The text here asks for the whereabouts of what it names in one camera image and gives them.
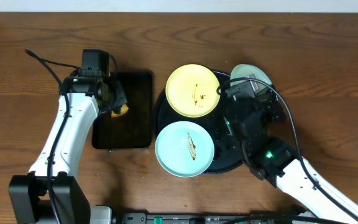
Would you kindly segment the black round tray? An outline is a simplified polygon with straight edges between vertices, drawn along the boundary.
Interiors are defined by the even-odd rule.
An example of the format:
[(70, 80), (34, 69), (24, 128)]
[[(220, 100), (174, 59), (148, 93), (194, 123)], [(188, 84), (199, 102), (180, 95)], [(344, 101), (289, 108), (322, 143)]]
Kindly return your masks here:
[(152, 128), (154, 136), (161, 130), (177, 121), (189, 121), (203, 127), (211, 136), (214, 143), (214, 158), (205, 174), (222, 174), (242, 165), (241, 155), (231, 145), (231, 135), (221, 114), (224, 100), (212, 112), (199, 118), (188, 118), (178, 114), (168, 103), (165, 90), (159, 94), (152, 113)]

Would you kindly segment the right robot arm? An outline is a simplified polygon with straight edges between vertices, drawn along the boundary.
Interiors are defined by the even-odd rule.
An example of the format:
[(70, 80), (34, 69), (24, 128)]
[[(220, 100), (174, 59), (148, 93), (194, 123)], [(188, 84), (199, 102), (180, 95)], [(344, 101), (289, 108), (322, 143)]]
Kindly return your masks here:
[(267, 133), (267, 124), (289, 120), (291, 111), (272, 84), (235, 78), (218, 86), (228, 101), (223, 111), (231, 144), (241, 161), (260, 180), (301, 202), (315, 215), (312, 222), (358, 223), (358, 204), (325, 180), (302, 155), (298, 136), (291, 146)]

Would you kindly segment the light blue plate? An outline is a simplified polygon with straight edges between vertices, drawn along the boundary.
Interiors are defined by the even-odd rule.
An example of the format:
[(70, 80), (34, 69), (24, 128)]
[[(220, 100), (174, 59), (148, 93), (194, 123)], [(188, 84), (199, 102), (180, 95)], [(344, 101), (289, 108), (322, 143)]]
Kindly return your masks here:
[(159, 164), (177, 177), (202, 174), (214, 158), (212, 137), (196, 123), (177, 121), (157, 135), (155, 155)]
[[(262, 80), (263, 82), (269, 85), (273, 85), (269, 77), (265, 74), (265, 72), (263, 72), (260, 68), (254, 65), (240, 64), (233, 68), (231, 72), (230, 80), (233, 80), (235, 78), (243, 78), (243, 77)], [(231, 82), (230, 85), (234, 86), (242, 82), (251, 84), (251, 87), (255, 93), (258, 93), (259, 91), (262, 91), (264, 88), (266, 88), (264, 85), (259, 84), (257, 82), (248, 82), (248, 81)]]

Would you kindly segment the yellow plate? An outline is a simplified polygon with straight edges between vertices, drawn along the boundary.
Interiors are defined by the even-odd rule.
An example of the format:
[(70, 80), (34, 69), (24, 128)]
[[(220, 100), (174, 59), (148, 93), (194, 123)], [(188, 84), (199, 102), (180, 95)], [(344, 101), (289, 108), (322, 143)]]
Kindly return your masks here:
[(165, 95), (169, 105), (178, 114), (188, 118), (199, 118), (212, 112), (218, 105), (220, 83), (208, 68), (197, 65), (183, 65), (169, 76)]

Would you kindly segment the green and yellow sponge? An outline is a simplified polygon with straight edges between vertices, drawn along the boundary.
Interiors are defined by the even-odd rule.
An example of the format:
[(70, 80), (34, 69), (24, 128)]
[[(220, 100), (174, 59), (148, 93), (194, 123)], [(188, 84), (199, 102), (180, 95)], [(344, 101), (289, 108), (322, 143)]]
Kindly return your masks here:
[(111, 117), (112, 118), (117, 118), (119, 116), (122, 116), (125, 113), (127, 113), (128, 110), (129, 110), (129, 108), (128, 108), (128, 106), (126, 104), (118, 106), (117, 108), (114, 108), (111, 111)]

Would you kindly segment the black rectangular tray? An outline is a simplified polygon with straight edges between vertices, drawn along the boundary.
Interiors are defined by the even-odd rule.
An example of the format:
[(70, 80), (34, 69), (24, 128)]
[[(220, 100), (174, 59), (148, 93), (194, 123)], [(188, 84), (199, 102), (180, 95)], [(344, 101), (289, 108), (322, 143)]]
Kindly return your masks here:
[(145, 148), (152, 141), (152, 72), (135, 70), (117, 74), (127, 98), (128, 110), (113, 118), (102, 114), (93, 123), (96, 149)]

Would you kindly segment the light blue plate front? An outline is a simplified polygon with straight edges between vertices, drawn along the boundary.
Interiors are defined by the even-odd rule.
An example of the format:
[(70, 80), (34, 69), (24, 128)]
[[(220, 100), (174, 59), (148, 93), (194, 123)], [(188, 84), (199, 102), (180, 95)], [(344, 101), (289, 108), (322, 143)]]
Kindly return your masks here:
[(212, 137), (196, 123), (177, 121), (157, 135), (155, 155), (159, 164), (177, 177), (202, 174), (214, 158)]

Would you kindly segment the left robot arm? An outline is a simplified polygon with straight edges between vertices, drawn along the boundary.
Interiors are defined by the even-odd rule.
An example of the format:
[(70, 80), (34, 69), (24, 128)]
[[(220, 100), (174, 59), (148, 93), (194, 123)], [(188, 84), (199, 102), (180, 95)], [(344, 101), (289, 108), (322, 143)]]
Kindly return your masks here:
[(17, 223), (117, 222), (114, 210), (90, 205), (77, 182), (86, 137), (102, 114), (124, 114), (127, 99), (115, 73), (84, 70), (64, 79), (58, 113), (42, 152), (26, 175), (14, 175), (9, 196)]

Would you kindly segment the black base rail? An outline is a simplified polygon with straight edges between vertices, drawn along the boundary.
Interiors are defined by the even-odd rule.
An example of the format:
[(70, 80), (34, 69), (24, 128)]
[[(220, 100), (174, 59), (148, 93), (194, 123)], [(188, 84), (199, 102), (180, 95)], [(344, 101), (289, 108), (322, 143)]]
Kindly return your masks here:
[(313, 218), (311, 212), (307, 212), (302, 208), (294, 208), (289, 212), (280, 215), (279, 220), (267, 219), (266, 217), (276, 216), (275, 213), (253, 213), (253, 214), (180, 214), (180, 213), (125, 213), (120, 215), (112, 208), (102, 206), (91, 207), (91, 224), (95, 223), (122, 223), (122, 224), (223, 224), (235, 221), (239, 224), (263, 224), (263, 223), (301, 223), (297, 218)]

